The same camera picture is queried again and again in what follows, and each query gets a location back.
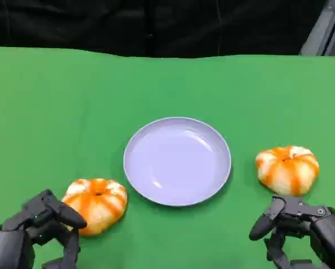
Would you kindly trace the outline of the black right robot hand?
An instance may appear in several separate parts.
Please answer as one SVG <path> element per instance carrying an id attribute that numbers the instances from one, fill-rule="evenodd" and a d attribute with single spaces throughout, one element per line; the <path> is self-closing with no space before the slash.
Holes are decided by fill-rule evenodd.
<path id="1" fill-rule="evenodd" d="M 287 258 L 283 246 L 288 236 L 308 236 L 322 262 L 319 268 L 335 268 L 335 208 L 311 206 L 301 197 L 274 194 L 271 205 L 253 225 L 249 239 L 263 239 L 267 260 L 276 268 L 317 268 L 309 259 Z"/>

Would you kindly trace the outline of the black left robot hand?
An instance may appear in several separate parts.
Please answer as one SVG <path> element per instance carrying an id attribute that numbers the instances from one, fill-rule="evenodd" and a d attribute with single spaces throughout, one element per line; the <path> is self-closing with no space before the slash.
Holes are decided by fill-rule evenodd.
<path id="1" fill-rule="evenodd" d="M 80 252 L 80 229 L 86 220 L 46 189 L 22 205 L 21 210 L 0 224 L 0 268 L 32 268 L 34 245 L 56 239 L 63 256 L 45 262 L 42 268 L 76 268 Z"/>

